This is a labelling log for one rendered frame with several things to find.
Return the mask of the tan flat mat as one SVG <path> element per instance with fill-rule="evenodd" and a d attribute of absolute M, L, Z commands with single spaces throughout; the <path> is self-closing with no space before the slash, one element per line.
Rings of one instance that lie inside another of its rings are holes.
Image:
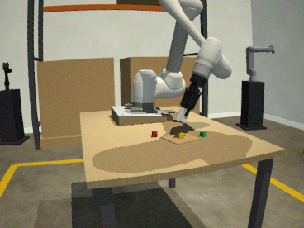
<path fill-rule="evenodd" d="M 195 141 L 195 140 L 200 140 L 200 138 L 197 138 L 195 136 L 192 136 L 192 135 L 189 135 L 186 133 L 184 133 L 184 138 L 182 138 L 182 139 L 178 138 L 178 134 L 162 136 L 160 138 L 168 140 L 176 145 L 188 143 L 188 142 Z"/>

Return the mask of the yellow die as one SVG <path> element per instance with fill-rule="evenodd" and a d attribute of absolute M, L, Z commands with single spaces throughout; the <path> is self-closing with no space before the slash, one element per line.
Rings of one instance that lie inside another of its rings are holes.
<path fill-rule="evenodd" d="M 179 139 L 184 138 L 184 133 L 182 133 L 182 132 L 178 132 L 178 138 L 179 138 Z"/>

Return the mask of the green die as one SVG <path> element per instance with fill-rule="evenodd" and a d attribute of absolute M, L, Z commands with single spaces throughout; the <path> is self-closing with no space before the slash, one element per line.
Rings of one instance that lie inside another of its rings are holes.
<path fill-rule="evenodd" d="M 201 137 L 207 136 L 207 132 L 206 132 L 206 131 L 200 131 L 200 136 L 201 136 Z"/>

